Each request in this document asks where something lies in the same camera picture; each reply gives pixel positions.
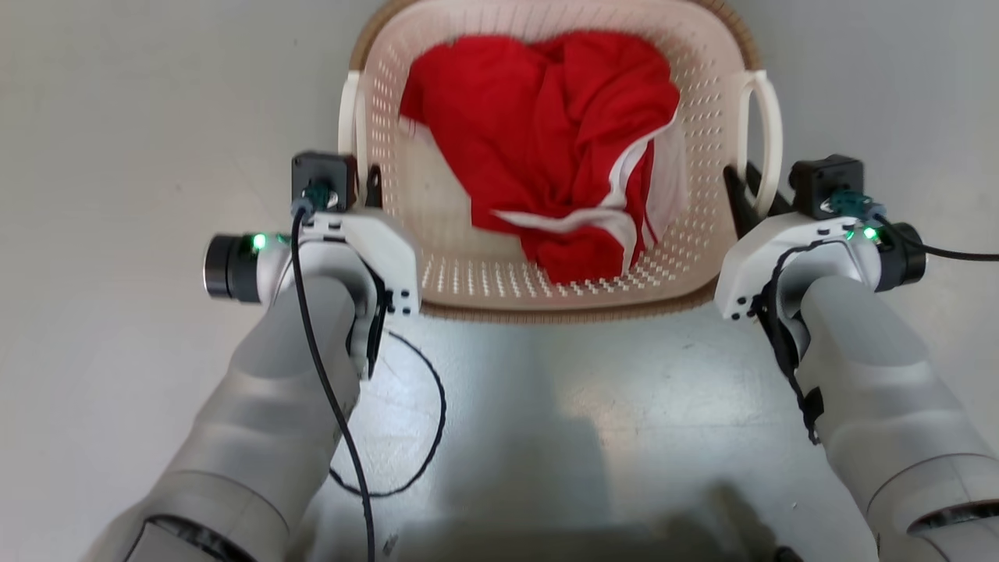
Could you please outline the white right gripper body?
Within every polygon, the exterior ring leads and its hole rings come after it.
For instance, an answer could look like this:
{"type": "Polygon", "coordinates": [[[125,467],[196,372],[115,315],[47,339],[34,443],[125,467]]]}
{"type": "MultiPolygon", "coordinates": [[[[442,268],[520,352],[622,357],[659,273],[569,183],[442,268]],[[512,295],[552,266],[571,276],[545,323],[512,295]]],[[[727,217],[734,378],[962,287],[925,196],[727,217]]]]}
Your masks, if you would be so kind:
{"type": "Polygon", "coordinates": [[[777,278],[779,306],[797,310],[815,280],[843,276],[877,288],[878,246],[852,217],[815,221],[797,213],[769,217],[727,252],[714,304],[722,317],[747,317],[752,300],[777,278]]]}

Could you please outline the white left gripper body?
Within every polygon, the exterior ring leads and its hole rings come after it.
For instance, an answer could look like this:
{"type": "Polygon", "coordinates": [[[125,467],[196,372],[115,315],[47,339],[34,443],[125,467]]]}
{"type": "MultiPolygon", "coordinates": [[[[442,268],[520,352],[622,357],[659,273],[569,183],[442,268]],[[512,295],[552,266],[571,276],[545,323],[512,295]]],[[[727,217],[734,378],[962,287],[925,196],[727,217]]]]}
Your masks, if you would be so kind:
{"type": "Polygon", "coordinates": [[[345,285],[357,316],[372,316],[379,306],[392,315],[420,313],[420,249],[382,210],[315,213],[304,224],[300,263],[306,277],[345,285]]]}

